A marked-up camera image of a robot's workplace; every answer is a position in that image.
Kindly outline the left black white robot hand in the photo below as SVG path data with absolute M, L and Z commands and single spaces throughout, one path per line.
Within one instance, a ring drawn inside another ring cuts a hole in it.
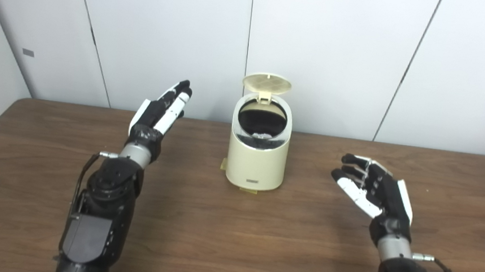
M 158 99 L 146 99 L 130 123 L 125 145 L 145 148 L 150 153 L 147 164 L 155 162 L 160 156 L 165 134 L 178 118 L 184 116 L 185 105 L 191 96 L 191 82 L 184 80 L 167 89 Z

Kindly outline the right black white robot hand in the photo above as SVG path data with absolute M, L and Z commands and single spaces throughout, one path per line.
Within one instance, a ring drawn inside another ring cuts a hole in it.
M 413 211 L 405 180 L 398 180 L 382 164 L 368 157 L 345 154 L 342 166 L 331 176 L 354 204 L 372 221 L 370 238 L 374 245 L 386 236 L 412 242 Z

